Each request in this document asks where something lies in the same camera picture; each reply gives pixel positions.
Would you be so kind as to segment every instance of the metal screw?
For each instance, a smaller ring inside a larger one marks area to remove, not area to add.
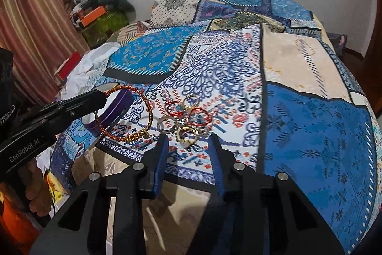
[[[288,174],[284,173],[284,172],[280,172],[278,175],[277,175],[278,179],[279,180],[287,180],[289,178]]]
[[[89,175],[89,180],[98,180],[101,177],[100,173],[93,172]]]
[[[235,163],[233,165],[234,169],[237,170],[237,171],[242,171],[245,169],[245,164],[243,163]]]
[[[140,171],[140,170],[142,170],[144,168],[144,164],[143,163],[135,163],[135,164],[133,164],[133,169],[135,170],[135,171]]]

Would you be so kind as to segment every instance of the bedspread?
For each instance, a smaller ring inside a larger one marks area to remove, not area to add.
[[[114,81],[143,91],[154,115],[150,138],[103,137],[89,150],[95,138],[73,122],[53,153],[63,186],[139,161],[155,146],[165,103],[195,94],[223,148],[258,172],[286,172],[350,254],[381,206],[381,131],[312,12],[293,0],[156,0],[150,25],[128,28],[85,91]],[[113,134],[137,132],[147,118],[136,98]],[[206,245],[228,254],[235,208],[216,193],[207,138],[187,149],[174,135],[169,141],[162,192],[143,203],[148,254],[205,254]]]

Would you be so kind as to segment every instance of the orange box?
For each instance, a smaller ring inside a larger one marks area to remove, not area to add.
[[[85,27],[86,25],[89,25],[91,22],[93,22],[95,19],[98,19],[104,13],[106,13],[105,8],[100,6],[97,9],[94,9],[91,13],[84,16],[83,19],[81,19],[81,22]]]

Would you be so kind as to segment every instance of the human hand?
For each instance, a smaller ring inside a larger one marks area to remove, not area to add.
[[[37,167],[36,159],[29,161],[25,166],[18,170],[22,182],[26,186],[25,196],[29,203],[31,212],[38,216],[45,216],[50,212],[52,197],[49,186],[43,178],[43,173]],[[16,196],[14,190],[6,183],[0,183],[0,191],[18,208],[23,206]]]

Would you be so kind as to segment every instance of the curtain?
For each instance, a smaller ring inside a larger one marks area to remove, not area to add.
[[[71,24],[73,0],[0,0],[0,46],[14,54],[16,88],[32,102],[54,101],[55,71],[72,54],[89,50]]]

